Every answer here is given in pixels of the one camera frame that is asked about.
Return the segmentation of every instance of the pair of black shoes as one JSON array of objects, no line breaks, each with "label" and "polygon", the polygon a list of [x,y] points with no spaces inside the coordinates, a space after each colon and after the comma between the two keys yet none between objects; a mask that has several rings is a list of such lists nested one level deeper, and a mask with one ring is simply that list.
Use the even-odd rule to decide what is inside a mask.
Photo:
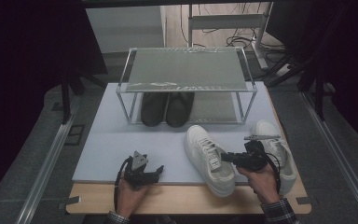
[{"label": "pair of black shoes", "polygon": [[141,121],[148,127],[164,120],[174,128],[183,126],[191,113],[194,92],[145,92],[142,98]]}]

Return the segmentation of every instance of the floor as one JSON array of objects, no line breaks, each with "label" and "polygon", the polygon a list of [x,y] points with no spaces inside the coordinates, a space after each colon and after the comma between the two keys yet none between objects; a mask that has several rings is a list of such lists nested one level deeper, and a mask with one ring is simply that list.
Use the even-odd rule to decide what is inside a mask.
[{"label": "floor", "polygon": [[[245,7],[245,10],[249,8],[249,11],[253,12],[258,10],[258,4],[247,6],[233,4],[223,5],[216,11],[231,12],[241,7]],[[186,14],[184,8],[182,8],[183,15]],[[170,10],[172,13],[169,15],[172,16],[172,20],[168,19],[170,29],[167,32],[171,35],[167,37],[167,47],[185,47],[186,42],[181,35],[181,29],[178,29],[180,7],[171,7]],[[198,11],[198,6],[195,6],[193,11],[196,10]],[[204,5],[200,6],[200,10],[204,11],[202,13],[215,12],[210,6]],[[233,34],[232,31],[225,32],[228,32],[228,36]],[[249,29],[242,32],[253,33]],[[194,43],[205,46],[214,44],[221,46],[222,43],[225,45],[227,38],[222,37],[223,35],[212,37],[215,34],[217,33],[199,33],[195,35]],[[263,43],[277,44],[272,36],[264,37]],[[260,70],[252,50],[249,47],[245,50],[253,76],[263,79],[266,72]],[[272,66],[282,55],[276,53],[269,57],[268,64]],[[96,77],[106,82],[118,81],[126,55],[105,54],[104,58],[108,75]],[[352,184],[351,175],[355,175],[355,181],[358,183],[358,134],[340,116],[328,96],[324,97],[325,122],[322,122],[321,126],[320,121],[312,114],[313,90],[299,92],[296,88],[299,76],[292,77],[277,87],[268,88],[312,204],[310,214],[299,215],[298,218],[302,223],[358,223],[358,188]],[[103,96],[102,88],[86,79],[82,79],[82,82],[86,87],[85,93],[81,96],[71,94],[73,101],[79,100],[79,108],[73,108],[75,115],[72,128],[68,130],[67,137],[62,142],[62,148],[56,155],[51,173],[44,175],[47,178],[42,179],[46,185],[40,192],[40,201],[35,199],[34,211],[30,213],[31,218],[27,219],[28,223],[97,223],[103,218],[103,216],[70,215],[64,209],[72,187],[73,171]],[[21,218],[22,208],[25,202],[29,202],[28,197],[32,194],[34,182],[40,176],[41,167],[48,158],[54,157],[49,152],[56,144],[57,133],[62,130],[61,122],[61,88],[58,86],[46,94],[44,109],[32,133],[0,183],[0,224],[16,223],[16,220]],[[326,137],[330,133],[334,136],[333,139]],[[177,218],[178,223],[213,223],[212,220],[221,221],[226,217]],[[260,221],[258,217],[241,218],[242,223],[246,223],[246,218],[248,221],[249,218],[257,219],[249,223]]]}]

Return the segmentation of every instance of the hand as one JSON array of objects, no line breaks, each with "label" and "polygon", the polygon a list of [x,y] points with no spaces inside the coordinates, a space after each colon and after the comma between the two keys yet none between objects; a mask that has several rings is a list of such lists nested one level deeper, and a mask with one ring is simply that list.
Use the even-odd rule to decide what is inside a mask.
[{"label": "hand", "polygon": [[130,218],[130,215],[138,207],[148,189],[149,186],[133,189],[124,178],[121,178],[118,183],[117,213],[123,217]]},{"label": "hand", "polygon": [[261,203],[276,203],[280,200],[276,189],[274,171],[269,164],[257,172],[252,172],[239,166],[236,168],[240,174],[248,177],[249,185],[255,191]]}]

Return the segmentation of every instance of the desk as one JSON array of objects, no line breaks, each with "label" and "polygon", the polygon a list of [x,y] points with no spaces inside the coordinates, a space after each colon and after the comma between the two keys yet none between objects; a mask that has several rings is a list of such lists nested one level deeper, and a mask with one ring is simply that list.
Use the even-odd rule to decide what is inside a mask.
[{"label": "desk", "polygon": [[[114,90],[111,88],[112,85],[113,84],[109,84],[108,88],[106,89],[96,119],[94,120],[94,124],[103,121],[100,120],[101,118],[103,118],[102,113],[109,112],[104,111],[104,107],[106,106],[106,104],[113,103],[111,101],[111,98],[115,96],[115,93],[112,92],[112,90]],[[262,102],[264,105],[263,112],[267,113],[264,115],[267,116],[268,119],[273,121],[273,123],[279,125],[279,123],[277,122],[278,119],[276,117],[275,110],[269,99],[267,88],[264,87],[264,84],[262,82],[256,82],[256,86],[259,89],[259,92],[257,93],[257,96],[255,98],[255,108],[257,108],[257,102]],[[245,123],[245,125],[229,125],[231,125],[230,127],[243,128],[243,130],[240,130],[240,132],[242,132],[243,137],[243,135],[246,135],[246,132],[249,132],[251,128],[250,124],[252,123],[251,121],[259,120],[260,117],[258,116],[260,114],[262,114],[263,116],[263,113],[261,113],[261,111],[255,111],[251,109],[251,113],[249,114],[248,118],[248,121],[250,123]],[[121,113],[117,114],[117,116],[121,116],[123,120],[125,119]],[[92,135],[94,133],[99,132],[96,130],[96,126],[94,126],[94,124],[93,127],[91,127],[89,139],[93,137]],[[90,148],[88,147],[88,143],[86,143],[84,151],[87,151],[89,149]],[[110,175],[113,181],[114,177],[116,176],[115,172],[112,172],[112,174]],[[213,196],[204,184],[193,183],[191,185],[179,185],[171,183],[170,185],[164,185],[165,182],[170,181],[162,180],[162,182],[163,183],[158,183],[152,186],[151,190],[147,193],[142,204],[135,211],[135,214],[262,214],[262,210],[259,206],[260,202],[258,201],[253,190],[245,185],[246,181],[243,182],[237,179],[237,182],[241,182],[242,185],[238,185],[235,188],[234,193],[224,199]],[[79,196],[80,200],[77,203],[68,204],[66,206],[66,210],[71,214],[106,214],[108,213],[108,211],[114,210],[113,195],[114,186],[112,182],[76,182],[72,188],[69,197],[75,198]],[[297,214],[307,214],[310,212],[310,204],[298,204],[296,200],[297,198],[307,197],[307,192],[304,189],[300,176],[298,176],[292,191],[285,195],[285,197],[289,200],[290,204],[292,205],[294,211]]]}]

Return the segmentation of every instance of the shoelace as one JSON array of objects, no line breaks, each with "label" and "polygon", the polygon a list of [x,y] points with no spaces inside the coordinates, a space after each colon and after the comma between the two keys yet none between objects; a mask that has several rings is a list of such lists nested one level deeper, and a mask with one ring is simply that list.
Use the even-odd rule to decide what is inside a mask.
[{"label": "shoelace", "polygon": [[211,170],[217,169],[222,166],[214,142],[212,142],[208,138],[202,138],[197,143],[200,149],[202,149],[202,151],[206,155],[208,155],[208,161],[211,165]]}]

